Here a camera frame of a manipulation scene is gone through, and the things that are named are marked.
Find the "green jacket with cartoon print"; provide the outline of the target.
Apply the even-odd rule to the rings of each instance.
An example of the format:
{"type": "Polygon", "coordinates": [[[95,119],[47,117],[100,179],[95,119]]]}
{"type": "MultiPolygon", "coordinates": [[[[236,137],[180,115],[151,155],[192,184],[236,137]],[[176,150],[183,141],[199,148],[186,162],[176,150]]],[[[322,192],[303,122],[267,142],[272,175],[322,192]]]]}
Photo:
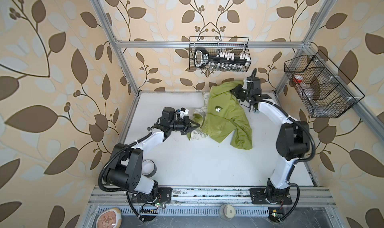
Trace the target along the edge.
{"type": "Polygon", "coordinates": [[[235,80],[213,86],[209,93],[203,94],[204,106],[193,111],[192,121],[199,128],[187,134],[190,141],[210,137],[221,143],[233,134],[231,146],[237,149],[253,148],[252,129],[244,109],[238,99],[231,93],[243,81],[235,80]]]}

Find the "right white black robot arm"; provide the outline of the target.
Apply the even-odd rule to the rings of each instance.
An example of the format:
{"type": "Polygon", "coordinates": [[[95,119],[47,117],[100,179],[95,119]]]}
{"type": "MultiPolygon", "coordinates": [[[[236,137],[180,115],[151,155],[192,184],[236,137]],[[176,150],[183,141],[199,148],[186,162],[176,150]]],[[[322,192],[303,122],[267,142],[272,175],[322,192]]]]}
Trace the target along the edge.
{"type": "Polygon", "coordinates": [[[250,109],[266,115],[280,130],[276,141],[276,150],[280,156],[275,170],[268,179],[263,193],[255,193],[257,202],[278,204],[288,198],[290,178],[296,165],[314,158],[316,146],[309,132],[309,126],[288,115],[272,98],[262,94],[260,79],[248,77],[243,85],[237,85],[231,94],[240,102],[247,102],[250,109]]]}

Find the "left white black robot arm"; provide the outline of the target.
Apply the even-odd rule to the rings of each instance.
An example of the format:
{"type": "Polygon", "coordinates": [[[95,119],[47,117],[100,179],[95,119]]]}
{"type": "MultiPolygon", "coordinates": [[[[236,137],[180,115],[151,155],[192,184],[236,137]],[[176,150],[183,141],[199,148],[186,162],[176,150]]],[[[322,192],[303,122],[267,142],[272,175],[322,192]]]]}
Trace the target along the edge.
{"type": "Polygon", "coordinates": [[[142,174],[144,153],[163,143],[172,132],[187,135],[200,124],[191,120],[185,108],[165,107],[149,133],[131,144],[118,143],[98,177],[98,186],[104,192],[129,192],[156,195],[157,183],[142,174]]]}

